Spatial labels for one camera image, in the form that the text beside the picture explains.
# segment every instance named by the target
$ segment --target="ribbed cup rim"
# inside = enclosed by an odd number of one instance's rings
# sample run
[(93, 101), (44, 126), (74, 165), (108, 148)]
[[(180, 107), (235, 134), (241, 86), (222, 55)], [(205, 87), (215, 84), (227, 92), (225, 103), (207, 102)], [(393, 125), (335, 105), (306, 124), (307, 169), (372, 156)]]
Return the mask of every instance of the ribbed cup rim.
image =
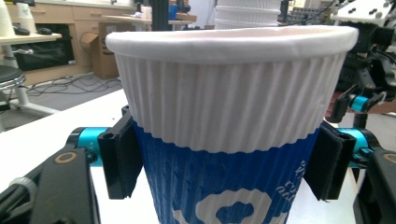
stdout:
[(266, 8), (255, 8), (255, 7), (225, 7), (225, 6), (216, 6), (216, 9), (227, 10), (232, 12), (253, 12), (253, 13), (263, 13), (263, 14), (280, 14), (280, 10), (274, 9), (266, 9)]
[(119, 55), (176, 63), (262, 63), (326, 57), (353, 48), (348, 26), (260, 27), (180, 32), (122, 32), (106, 37)]

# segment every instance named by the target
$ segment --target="wall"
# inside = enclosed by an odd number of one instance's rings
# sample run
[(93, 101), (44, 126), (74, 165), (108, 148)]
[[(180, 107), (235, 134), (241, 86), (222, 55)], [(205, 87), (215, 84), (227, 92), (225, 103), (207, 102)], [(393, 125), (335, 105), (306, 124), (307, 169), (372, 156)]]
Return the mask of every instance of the wall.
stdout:
[(191, 15), (197, 16), (197, 22), (193, 25), (204, 28), (205, 25), (215, 24), (215, 0), (190, 0)]

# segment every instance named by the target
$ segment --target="white table surface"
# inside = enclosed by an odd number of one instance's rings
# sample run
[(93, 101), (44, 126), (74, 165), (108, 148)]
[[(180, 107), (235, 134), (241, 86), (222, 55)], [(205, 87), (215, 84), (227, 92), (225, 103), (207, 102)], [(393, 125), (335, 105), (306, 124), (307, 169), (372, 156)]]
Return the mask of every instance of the white table surface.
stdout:
[(52, 35), (30, 34), (30, 35), (0, 36), (0, 46), (53, 41), (61, 37), (62, 36), (59, 34), (52, 34)]
[[(0, 133), (0, 191), (15, 177), (26, 175), (64, 146), (78, 127), (111, 127), (127, 105), (123, 91), (116, 91), (83, 105), (67, 109), (8, 132)], [(101, 167), (92, 168), (93, 183), (103, 224), (158, 223), (144, 171), (130, 199), (109, 200)], [(355, 223), (353, 201), (357, 187), (351, 172), (346, 175), (340, 199), (318, 202), (303, 181), (290, 211), (288, 224)]]

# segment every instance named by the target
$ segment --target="paper cup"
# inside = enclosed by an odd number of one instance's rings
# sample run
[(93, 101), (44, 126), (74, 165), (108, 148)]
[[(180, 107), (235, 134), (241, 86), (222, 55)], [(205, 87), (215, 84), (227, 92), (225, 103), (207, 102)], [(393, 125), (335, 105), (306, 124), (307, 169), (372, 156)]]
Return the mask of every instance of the paper cup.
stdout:
[(20, 18), (21, 28), (30, 31), (30, 34), (35, 34), (37, 29), (35, 28), (35, 20), (33, 18)]
[(108, 35), (159, 221), (284, 223), (357, 37), (345, 26)]
[(0, 7), (7, 7), (6, 3), (4, 2), (4, 0), (0, 0)]
[(152, 9), (151, 7), (142, 7), (143, 19), (151, 20), (152, 18)]
[(25, 3), (17, 3), (18, 6), (18, 17), (19, 18), (30, 18), (32, 19), (32, 12), (30, 11), (29, 5)]
[(14, 36), (14, 28), (6, 7), (0, 5), (0, 36)]

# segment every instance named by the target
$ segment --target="drawer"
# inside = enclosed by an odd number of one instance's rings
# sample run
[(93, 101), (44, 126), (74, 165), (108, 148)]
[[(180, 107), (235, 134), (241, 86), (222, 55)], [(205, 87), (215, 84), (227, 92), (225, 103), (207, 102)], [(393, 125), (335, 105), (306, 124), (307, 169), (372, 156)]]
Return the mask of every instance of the drawer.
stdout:
[(30, 7), (35, 23), (73, 23), (73, 10), (71, 6), (35, 4)]
[(73, 7), (75, 20), (81, 21), (106, 21), (104, 16), (120, 16), (133, 14), (131, 9), (114, 9), (104, 7)]

